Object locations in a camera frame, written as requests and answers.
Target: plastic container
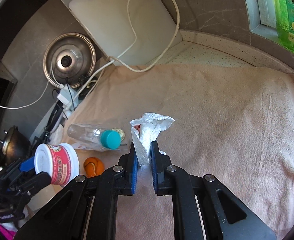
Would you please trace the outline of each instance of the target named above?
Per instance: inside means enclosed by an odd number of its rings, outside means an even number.
[[[76,149],[91,149],[96,151],[127,149],[127,143],[121,143],[124,132],[119,128],[103,127],[93,124],[71,124],[68,127],[68,136],[78,143],[72,146]]]
[[[274,0],[277,35],[286,48],[294,52],[294,4],[292,0]]]
[[[51,176],[51,184],[64,186],[79,175],[79,160],[76,151],[68,143],[43,143],[34,155],[34,168],[37,174],[47,172]]]

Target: green dish soap bottle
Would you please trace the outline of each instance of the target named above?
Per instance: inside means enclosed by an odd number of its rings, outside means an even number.
[[[277,35],[286,48],[294,52],[294,4],[292,0],[274,0]]]

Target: teal bottle cap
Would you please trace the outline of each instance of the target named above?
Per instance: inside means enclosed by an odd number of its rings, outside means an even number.
[[[114,150],[120,146],[121,138],[116,131],[106,130],[101,134],[100,142],[103,147]]]

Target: plastic bottle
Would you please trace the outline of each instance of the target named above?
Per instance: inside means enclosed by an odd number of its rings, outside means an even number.
[[[122,138],[121,129],[108,129],[101,125],[71,124],[68,127],[68,136],[84,144],[73,145],[77,149],[92,149],[108,151],[119,149]]]
[[[294,4],[292,0],[274,0],[277,35],[280,42],[294,52]]]

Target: clear plastic bottle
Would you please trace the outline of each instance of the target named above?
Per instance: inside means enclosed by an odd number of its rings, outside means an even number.
[[[68,127],[68,136],[82,142],[73,145],[76,149],[96,151],[122,150],[124,134],[121,129],[108,129],[101,125],[74,123]]]

